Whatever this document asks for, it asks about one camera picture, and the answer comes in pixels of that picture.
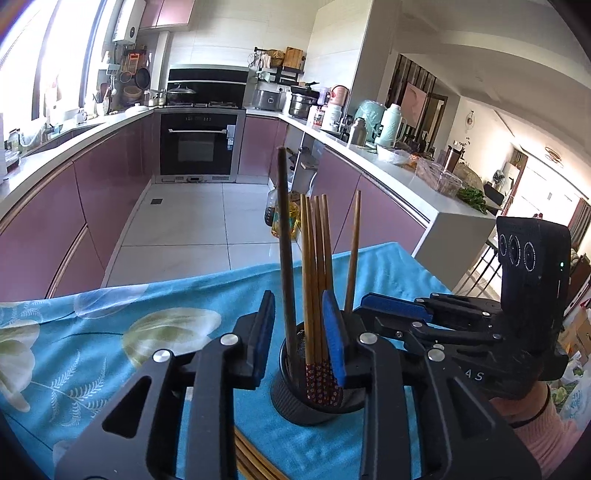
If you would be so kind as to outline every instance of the oven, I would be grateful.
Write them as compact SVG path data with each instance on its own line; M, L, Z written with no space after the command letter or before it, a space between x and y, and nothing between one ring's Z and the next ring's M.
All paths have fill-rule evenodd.
M157 182L236 181L245 118L231 108L163 109Z

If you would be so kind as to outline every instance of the oven window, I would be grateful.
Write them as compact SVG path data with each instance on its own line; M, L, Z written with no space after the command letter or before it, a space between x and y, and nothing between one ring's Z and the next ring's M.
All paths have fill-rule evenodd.
M216 134L178 134L179 162L213 162Z

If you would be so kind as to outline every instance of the blue tablecloth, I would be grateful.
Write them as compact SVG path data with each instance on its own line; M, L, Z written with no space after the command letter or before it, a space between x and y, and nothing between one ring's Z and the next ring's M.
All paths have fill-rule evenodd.
M348 254L333 260L339 304ZM301 305L301 267L294 269ZM284 339L279 266L259 265L204 277L115 287L52 300L0 303L0 408L27 452L51 478L54 462L93 416L158 348L202 348L258 310L263 292L277 301L267 374L255 392L235 392L235 421L293 480L354 479L361 460L362 411L302 428L269 397ZM356 305L369 292L412 300L446 288L398 244L359 253ZM301 321L301 311L297 311ZM415 447L418 440L414 438ZM177 476L182 476L184 451ZM418 462L413 476L419 476Z

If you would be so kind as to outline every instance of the blue gripper pad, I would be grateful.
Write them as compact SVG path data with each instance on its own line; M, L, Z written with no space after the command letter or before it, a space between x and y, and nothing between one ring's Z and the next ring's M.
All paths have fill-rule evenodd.
M273 324L275 323L275 296L270 290L265 291L261 306L256 314L253 329L258 329L256 348L252 357L252 376L255 385L258 387L265 376Z
M433 322L433 315L431 315L423 305L386 297L385 295L378 295L376 293L368 293L361 299L361 306L367 309L379 310L380 312L398 315L411 320L422 320L426 323Z
M322 316L326 331L326 342L330 352L330 363L333 373L340 387L345 384L345 356L351 349L349 335L345 328L343 317L340 314L339 305L336 302L335 293L325 290L322 295Z

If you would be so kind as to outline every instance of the leafy green vegetable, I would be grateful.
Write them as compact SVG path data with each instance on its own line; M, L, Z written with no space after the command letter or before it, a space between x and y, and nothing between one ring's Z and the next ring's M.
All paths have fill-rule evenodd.
M479 212L487 212L486 201L481 190L474 187L464 187L458 191L457 197Z

